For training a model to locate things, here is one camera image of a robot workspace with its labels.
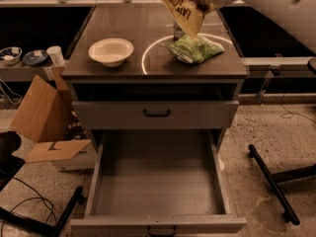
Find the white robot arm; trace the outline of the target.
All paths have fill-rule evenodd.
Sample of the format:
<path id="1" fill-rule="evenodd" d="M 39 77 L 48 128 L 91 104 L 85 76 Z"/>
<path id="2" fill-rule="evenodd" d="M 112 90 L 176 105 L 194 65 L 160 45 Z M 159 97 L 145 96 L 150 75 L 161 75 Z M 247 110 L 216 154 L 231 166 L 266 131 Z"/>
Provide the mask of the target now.
<path id="1" fill-rule="evenodd" d="M 210 0 L 223 6 L 231 0 Z M 316 0 L 241 0 L 316 52 Z"/>

